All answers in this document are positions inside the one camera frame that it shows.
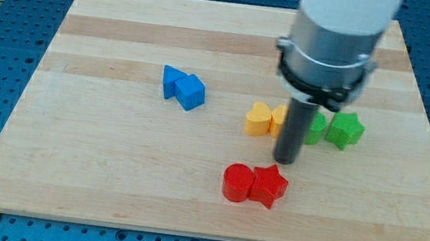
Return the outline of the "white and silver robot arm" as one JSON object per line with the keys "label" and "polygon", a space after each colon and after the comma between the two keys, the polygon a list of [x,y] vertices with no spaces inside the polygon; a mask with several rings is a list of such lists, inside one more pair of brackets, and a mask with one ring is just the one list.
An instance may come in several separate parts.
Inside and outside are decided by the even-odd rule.
{"label": "white and silver robot arm", "polygon": [[359,98],[372,55],[403,0],[300,0],[280,50],[280,83],[297,102],[336,112]]}

